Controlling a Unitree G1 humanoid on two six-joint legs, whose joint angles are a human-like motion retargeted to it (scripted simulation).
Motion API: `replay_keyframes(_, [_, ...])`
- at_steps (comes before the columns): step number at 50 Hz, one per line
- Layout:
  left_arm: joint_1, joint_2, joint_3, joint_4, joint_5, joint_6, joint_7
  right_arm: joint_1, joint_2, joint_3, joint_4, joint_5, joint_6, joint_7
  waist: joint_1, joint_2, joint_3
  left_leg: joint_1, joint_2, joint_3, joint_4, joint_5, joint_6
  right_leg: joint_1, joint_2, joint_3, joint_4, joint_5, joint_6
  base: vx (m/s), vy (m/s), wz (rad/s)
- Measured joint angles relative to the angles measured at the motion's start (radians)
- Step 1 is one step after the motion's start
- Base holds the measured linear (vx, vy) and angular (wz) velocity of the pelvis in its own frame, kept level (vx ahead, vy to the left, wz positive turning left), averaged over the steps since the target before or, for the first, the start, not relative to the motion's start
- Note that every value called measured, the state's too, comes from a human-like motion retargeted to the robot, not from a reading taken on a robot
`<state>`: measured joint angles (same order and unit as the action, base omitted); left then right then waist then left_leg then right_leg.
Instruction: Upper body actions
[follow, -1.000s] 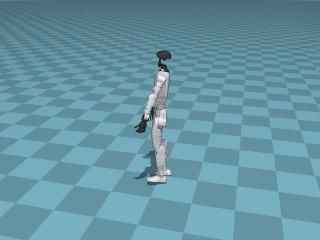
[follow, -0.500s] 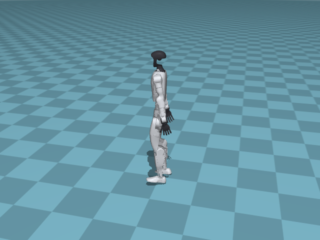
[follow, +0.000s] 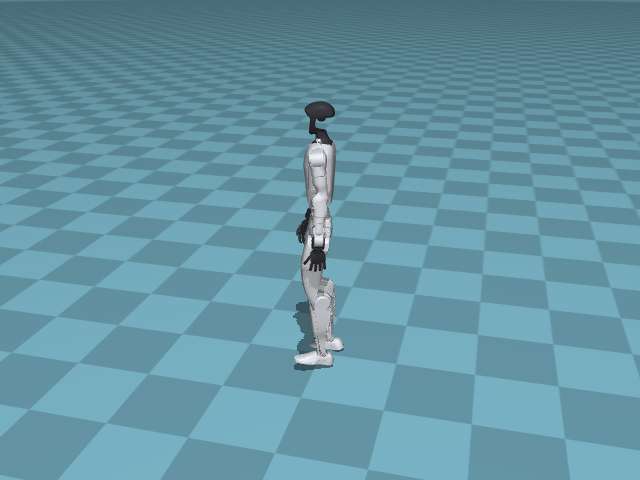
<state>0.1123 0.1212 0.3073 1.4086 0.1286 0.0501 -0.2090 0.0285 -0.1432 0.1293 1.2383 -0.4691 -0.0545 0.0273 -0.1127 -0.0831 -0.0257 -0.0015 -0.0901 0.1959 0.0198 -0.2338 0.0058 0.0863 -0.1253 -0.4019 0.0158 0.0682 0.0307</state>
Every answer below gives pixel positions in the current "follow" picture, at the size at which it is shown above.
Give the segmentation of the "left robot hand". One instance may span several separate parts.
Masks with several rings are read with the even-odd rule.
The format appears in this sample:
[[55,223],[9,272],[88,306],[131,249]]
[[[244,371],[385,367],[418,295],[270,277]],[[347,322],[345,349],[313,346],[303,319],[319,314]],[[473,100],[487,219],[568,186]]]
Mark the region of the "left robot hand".
[[310,268],[309,271],[312,270],[313,268],[313,264],[314,265],[314,272],[317,271],[317,264],[319,264],[319,271],[321,271],[322,269],[322,262],[323,262],[323,269],[326,269],[326,256],[325,253],[323,252],[323,249],[325,248],[325,239],[324,239],[324,244],[322,247],[314,247],[314,237],[312,237],[312,251],[310,252],[310,256],[305,260],[304,265],[307,264],[307,262],[309,260],[311,260],[311,264],[310,264]]

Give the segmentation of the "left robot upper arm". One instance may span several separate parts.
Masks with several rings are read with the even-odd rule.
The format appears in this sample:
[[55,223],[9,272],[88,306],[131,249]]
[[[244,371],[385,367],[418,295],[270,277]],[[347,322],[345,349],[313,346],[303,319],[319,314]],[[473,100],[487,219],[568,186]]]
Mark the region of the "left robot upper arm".
[[[310,203],[313,206],[313,199],[321,195],[328,201],[326,166],[327,156],[324,149],[314,149],[308,157],[309,166],[312,174],[312,182],[316,188],[316,193],[310,197]],[[314,206],[313,206],[314,207]]]

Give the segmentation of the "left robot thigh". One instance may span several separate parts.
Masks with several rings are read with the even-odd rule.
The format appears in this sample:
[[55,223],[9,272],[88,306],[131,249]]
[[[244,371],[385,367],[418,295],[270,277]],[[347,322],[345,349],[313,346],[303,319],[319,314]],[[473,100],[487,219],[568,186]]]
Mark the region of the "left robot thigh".
[[[302,259],[301,259],[301,278],[302,278],[302,283],[303,283],[306,296],[314,308],[314,303],[317,297],[327,296],[330,300],[330,305],[331,305],[331,297],[329,293],[326,292],[325,290],[318,290],[321,283],[321,277],[322,277],[322,269],[321,271],[319,271],[319,264],[317,264],[316,272],[314,272],[315,264],[313,264],[312,270],[309,271],[311,260],[309,260],[307,264],[304,265],[305,260],[310,256],[310,252],[313,250],[312,237],[313,237],[313,234],[307,236],[307,239],[303,248]],[[330,237],[327,236],[326,232],[324,233],[324,239],[325,239],[325,248],[323,249],[323,252],[326,255],[328,253],[329,243],[330,243]]]

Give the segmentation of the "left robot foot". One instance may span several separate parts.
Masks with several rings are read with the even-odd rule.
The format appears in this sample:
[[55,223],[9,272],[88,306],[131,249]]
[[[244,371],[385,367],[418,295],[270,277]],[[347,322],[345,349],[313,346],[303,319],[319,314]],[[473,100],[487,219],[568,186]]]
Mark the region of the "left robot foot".
[[[294,356],[294,361],[300,364],[307,365],[315,365],[315,364],[323,364],[323,365],[332,365],[333,364],[333,355],[331,352],[326,352],[324,357],[320,357],[317,355],[316,350],[305,353],[305,354],[297,354]],[[321,352],[320,352],[321,355]],[[324,353],[322,354],[324,355]]]

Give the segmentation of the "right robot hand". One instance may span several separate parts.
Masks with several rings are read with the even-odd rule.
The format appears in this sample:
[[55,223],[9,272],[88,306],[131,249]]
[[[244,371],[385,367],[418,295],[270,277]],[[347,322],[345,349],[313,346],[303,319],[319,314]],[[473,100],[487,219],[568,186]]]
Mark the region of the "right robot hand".
[[[303,242],[303,244],[304,244],[304,236],[305,236],[305,232],[306,232],[306,229],[307,229],[307,225],[308,225],[310,214],[311,214],[311,209],[308,208],[307,212],[305,214],[305,218],[306,219],[302,221],[302,223],[299,225],[299,227],[297,228],[297,231],[296,231],[296,235],[298,235],[299,242],[300,243]],[[301,241],[301,235],[302,235],[302,241]]]

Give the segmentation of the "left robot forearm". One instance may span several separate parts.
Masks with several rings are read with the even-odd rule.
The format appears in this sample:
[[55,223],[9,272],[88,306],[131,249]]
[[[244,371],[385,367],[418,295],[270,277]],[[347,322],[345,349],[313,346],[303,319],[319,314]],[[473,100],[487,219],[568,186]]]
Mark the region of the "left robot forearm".
[[314,237],[314,247],[322,247],[324,244],[325,219],[327,217],[327,205],[323,196],[318,195],[313,199],[314,210],[312,211],[313,222],[312,233]]

